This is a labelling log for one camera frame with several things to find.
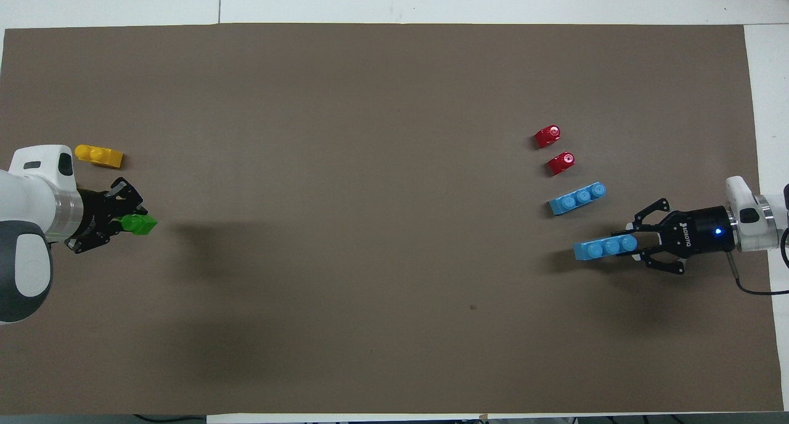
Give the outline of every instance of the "blue lego brick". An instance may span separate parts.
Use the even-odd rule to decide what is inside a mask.
[[[564,196],[557,197],[554,200],[549,200],[550,209],[553,214],[558,216],[567,213],[569,210],[574,210],[581,205],[589,204],[595,199],[600,199],[605,196],[605,185],[595,182],[592,185],[584,186],[575,190],[572,193],[565,194]]]
[[[604,256],[616,255],[617,253],[633,251],[636,250],[638,245],[639,243],[633,235],[619,235],[577,242],[573,244],[573,250],[575,251],[575,259],[578,259],[578,261],[589,261],[604,258]]]

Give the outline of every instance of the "brown paper sheet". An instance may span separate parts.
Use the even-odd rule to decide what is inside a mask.
[[[9,30],[0,129],[5,166],[124,152],[79,185],[122,175],[160,220],[54,245],[48,300],[0,328],[2,414],[782,407],[770,300],[723,255],[677,277],[571,250],[660,197],[758,191],[739,26]]]

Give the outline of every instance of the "lego stud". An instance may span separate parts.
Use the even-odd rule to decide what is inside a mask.
[[[631,235],[622,236],[622,239],[619,242],[622,244],[622,250],[625,251],[636,250],[636,247],[639,245],[639,242],[636,241],[636,238]]]
[[[560,140],[561,136],[562,132],[560,129],[558,129],[558,126],[551,124],[550,126],[546,126],[544,129],[538,131],[534,135],[534,138],[538,142],[538,145],[540,145],[540,148],[544,148],[550,144],[553,144],[555,141]]]
[[[592,259],[601,258],[603,256],[602,245],[599,242],[592,242],[592,244],[586,245],[586,255]]]
[[[572,196],[564,196],[562,198],[562,207],[565,211],[572,210],[575,208],[575,198]]]
[[[91,160],[98,160],[101,162],[107,154],[102,149],[92,149],[91,150]]]
[[[586,190],[579,190],[575,192],[575,199],[578,199],[578,204],[586,204],[589,200],[592,200],[592,194]]]
[[[609,255],[616,255],[619,253],[619,240],[616,238],[608,239],[608,241],[603,243],[603,247],[605,247],[605,252]]]
[[[571,152],[563,152],[547,161],[547,165],[550,166],[550,170],[553,171],[554,175],[560,174],[565,169],[575,165],[575,156]]]
[[[147,235],[158,222],[150,215],[126,215],[121,217],[121,227],[133,235]]]
[[[91,148],[88,145],[77,145],[74,149],[74,155],[76,155],[76,159],[79,160],[90,160],[91,159]]]
[[[592,187],[589,189],[592,192],[594,197],[603,197],[605,196],[605,186],[601,183],[592,184]]]

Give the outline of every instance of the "red lego brick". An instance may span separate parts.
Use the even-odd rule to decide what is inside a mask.
[[[560,174],[565,169],[575,165],[575,156],[571,152],[564,152],[547,161],[547,165],[550,166],[550,170],[553,171],[554,175]]]
[[[534,138],[538,140],[538,145],[540,148],[544,148],[553,144],[555,141],[558,141],[562,136],[562,130],[558,129],[558,126],[552,124],[551,126],[546,126],[544,129],[538,131]]]

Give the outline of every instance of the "green lego brick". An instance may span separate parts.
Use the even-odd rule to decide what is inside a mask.
[[[121,227],[133,235],[147,235],[158,222],[151,215],[126,215],[121,218]]]

